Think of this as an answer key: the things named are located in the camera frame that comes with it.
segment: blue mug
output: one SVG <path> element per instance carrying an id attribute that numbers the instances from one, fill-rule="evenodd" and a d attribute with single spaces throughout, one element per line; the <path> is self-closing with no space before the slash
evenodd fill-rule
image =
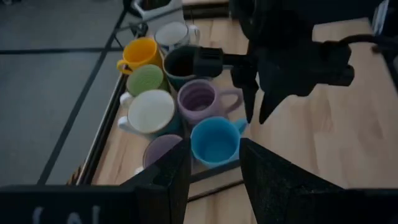
<path id="1" fill-rule="evenodd" d="M 195 159 L 213 168 L 239 159 L 239 143 L 248 122 L 230 122 L 224 117 L 207 118 L 191 133 L 191 149 Z"/>

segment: cable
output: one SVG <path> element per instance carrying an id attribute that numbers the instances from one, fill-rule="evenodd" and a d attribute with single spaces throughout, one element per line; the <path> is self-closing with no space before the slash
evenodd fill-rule
<path id="1" fill-rule="evenodd" d="M 390 38 L 390 37 L 383 37 L 383 36 L 373 36 L 371 34 L 357 34 L 351 35 L 341 39 L 338 42 L 338 45 L 349 45 L 358 42 L 369 42 L 374 43 L 383 47 L 389 47 L 394 50 L 398 50 L 398 41 Z"/>

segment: wooden table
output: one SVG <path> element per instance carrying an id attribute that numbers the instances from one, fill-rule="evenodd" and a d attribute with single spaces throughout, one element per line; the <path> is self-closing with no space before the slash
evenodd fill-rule
<path id="1" fill-rule="evenodd" d="M 197 20 L 200 45 L 222 47 L 227 53 L 245 54 L 248 44 L 237 22 L 227 19 Z M 314 40 L 339 40 L 370 33 L 367 19 L 316 26 Z M 253 121 L 244 133 L 303 169 L 344 188 L 398 187 L 398 97 L 383 58 L 371 44 L 354 44 L 350 64 L 355 78 L 349 87 L 317 85 L 305 98 L 286 98 L 260 125 L 262 93 L 259 91 Z M 214 80 L 219 88 L 233 88 L 228 72 Z M 225 98 L 228 105 L 234 99 Z M 119 109 L 117 118 L 126 114 Z M 230 119 L 244 117 L 244 108 Z M 109 134 L 93 184 L 120 184 L 141 165 L 147 140 L 118 129 Z M 202 187 L 241 178 L 240 168 L 190 187 Z M 190 202 L 185 222 L 255 223 L 244 185 Z"/>

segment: mug handle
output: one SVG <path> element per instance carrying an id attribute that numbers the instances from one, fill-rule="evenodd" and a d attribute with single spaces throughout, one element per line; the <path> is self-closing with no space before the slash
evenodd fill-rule
<path id="1" fill-rule="evenodd" d="M 140 134 L 137 130 L 135 130 L 129 123 L 127 116 L 123 116 L 118 120 L 118 127 L 125 132 L 132 134 Z"/>
<path id="2" fill-rule="evenodd" d="M 200 30 L 199 27 L 195 26 L 195 25 L 189 25 L 188 26 L 189 29 L 189 33 L 191 34 L 195 34 L 195 41 L 192 43 L 194 45 L 198 45 L 199 44 L 199 40 L 200 40 Z"/>
<path id="3" fill-rule="evenodd" d="M 125 59 L 122 59 L 118 61 L 118 63 L 116 64 L 116 68 L 123 74 L 131 75 L 132 71 L 124 68 L 126 65 L 129 65 L 129 63 Z"/>
<path id="4" fill-rule="evenodd" d="M 242 135 L 246 126 L 248 125 L 248 121 L 246 119 L 239 119 L 233 122 L 234 126 L 238 129 L 239 133 Z"/>
<path id="5" fill-rule="evenodd" d="M 220 92 L 220 96 L 225 95 L 236 95 L 238 99 L 236 99 L 235 103 L 225 109 L 225 113 L 230 113 L 236 110 L 243 103 L 243 94 L 241 90 L 224 90 Z"/>
<path id="6" fill-rule="evenodd" d="M 122 105 L 122 107 L 124 107 L 125 109 L 129 109 L 133 99 L 134 97 L 129 92 L 125 92 L 119 98 L 120 105 Z"/>

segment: white mug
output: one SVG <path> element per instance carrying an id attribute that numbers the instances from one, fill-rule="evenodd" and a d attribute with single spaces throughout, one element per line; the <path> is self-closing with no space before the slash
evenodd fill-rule
<path id="1" fill-rule="evenodd" d="M 128 105 L 127 116 L 119 118 L 118 127 L 149 139 L 163 134 L 183 134 L 177 105 L 164 90 L 149 90 L 135 97 Z"/>
<path id="2" fill-rule="evenodd" d="M 191 42 L 192 34 L 195 34 L 195 40 L 193 42 Z M 162 51 L 168 53 L 183 45 L 197 45 L 200 40 L 200 31 L 195 25 L 187 26 L 182 22 L 170 22 L 159 28 L 154 38 Z"/>

